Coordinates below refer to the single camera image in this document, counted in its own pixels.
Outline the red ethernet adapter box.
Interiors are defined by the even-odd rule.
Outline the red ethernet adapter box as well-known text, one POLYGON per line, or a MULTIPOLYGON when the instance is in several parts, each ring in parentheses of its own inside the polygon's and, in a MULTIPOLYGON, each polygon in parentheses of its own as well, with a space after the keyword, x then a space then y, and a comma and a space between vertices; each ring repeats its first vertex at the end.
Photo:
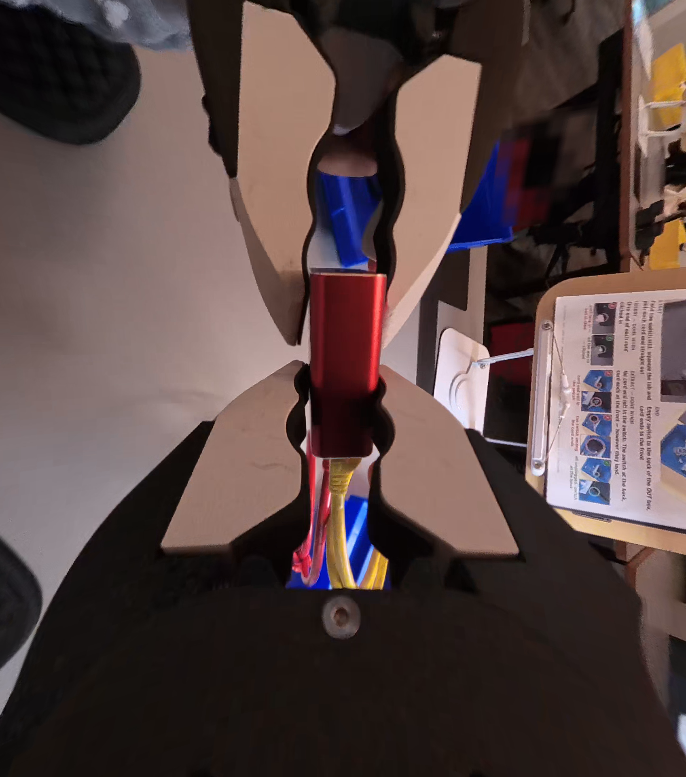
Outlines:
POLYGON ((311 448, 319 459, 363 459, 373 450, 384 274, 309 276, 311 448))

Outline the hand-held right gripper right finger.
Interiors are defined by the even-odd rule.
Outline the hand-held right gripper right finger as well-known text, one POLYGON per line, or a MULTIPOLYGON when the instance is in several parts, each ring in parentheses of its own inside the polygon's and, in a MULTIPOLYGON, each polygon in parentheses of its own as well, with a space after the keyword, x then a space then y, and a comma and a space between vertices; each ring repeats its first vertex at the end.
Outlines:
POLYGON ((451 557, 515 558, 518 545, 464 426, 390 367, 379 378, 373 500, 451 557))

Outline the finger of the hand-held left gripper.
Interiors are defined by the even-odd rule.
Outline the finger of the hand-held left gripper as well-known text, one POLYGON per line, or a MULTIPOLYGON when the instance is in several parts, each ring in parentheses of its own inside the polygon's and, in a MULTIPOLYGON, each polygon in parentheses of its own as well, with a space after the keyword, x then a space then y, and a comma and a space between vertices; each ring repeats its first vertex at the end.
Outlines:
POLYGON ((309 174, 335 90, 333 69, 293 14, 243 4, 231 198, 261 299, 290 346, 301 343, 307 306, 309 174))
POLYGON ((393 138, 402 163, 403 197, 387 229, 396 263, 387 291, 384 346, 418 305, 461 219, 482 69, 445 54, 396 91, 393 138))

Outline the wood-edged board on stand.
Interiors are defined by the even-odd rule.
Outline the wood-edged board on stand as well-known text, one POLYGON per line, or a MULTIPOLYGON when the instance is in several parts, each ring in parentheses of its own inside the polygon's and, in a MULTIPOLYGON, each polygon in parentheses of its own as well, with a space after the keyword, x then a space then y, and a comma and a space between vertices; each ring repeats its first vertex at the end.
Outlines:
POLYGON ((572 529, 686 556, 686 268, 560 283, 523 355, 527 482, 572 529))

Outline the person's left forearm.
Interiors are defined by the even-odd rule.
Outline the person's left forearm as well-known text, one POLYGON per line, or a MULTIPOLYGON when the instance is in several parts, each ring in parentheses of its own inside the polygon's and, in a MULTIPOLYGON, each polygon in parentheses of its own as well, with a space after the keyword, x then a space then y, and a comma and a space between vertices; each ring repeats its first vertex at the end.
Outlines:
POLYGON ((185 1, 5 1, 39 7, 101 38, 152 51, 187 51, 191 34, 185 1))

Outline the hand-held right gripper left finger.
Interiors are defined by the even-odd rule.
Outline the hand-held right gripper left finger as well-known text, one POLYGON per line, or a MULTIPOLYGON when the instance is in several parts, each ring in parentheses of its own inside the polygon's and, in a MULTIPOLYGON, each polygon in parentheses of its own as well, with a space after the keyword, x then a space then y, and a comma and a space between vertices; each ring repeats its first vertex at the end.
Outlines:
POLYGON ((303 367, 290 361, 216 417, 161 541, 165 552, 229 548, 299 495, 301 457, 287 421, 303 367))

